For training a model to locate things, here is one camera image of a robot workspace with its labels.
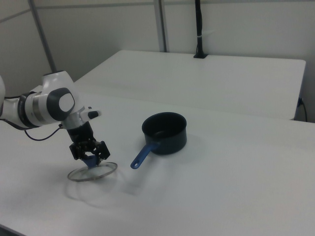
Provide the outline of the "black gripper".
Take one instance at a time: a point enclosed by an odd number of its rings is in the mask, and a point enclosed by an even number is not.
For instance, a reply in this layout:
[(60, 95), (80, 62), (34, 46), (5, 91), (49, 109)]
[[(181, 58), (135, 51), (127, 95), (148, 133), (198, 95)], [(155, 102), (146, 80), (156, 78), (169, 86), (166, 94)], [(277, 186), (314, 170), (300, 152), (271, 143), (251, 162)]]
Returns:
[(104, 141), (98, 142), (94, 138), (94, 133), (89, 122), (83, 125), (67, 129), (67, 132), (72, 140), (72, 144), (69, 146), (70, 151), (75, 160), (86, 158), (85, 145), (82, 142), (93, 141), (92, 153), (96, 156), (98, 162), (106, 160), (110, 156), (109, 149)]

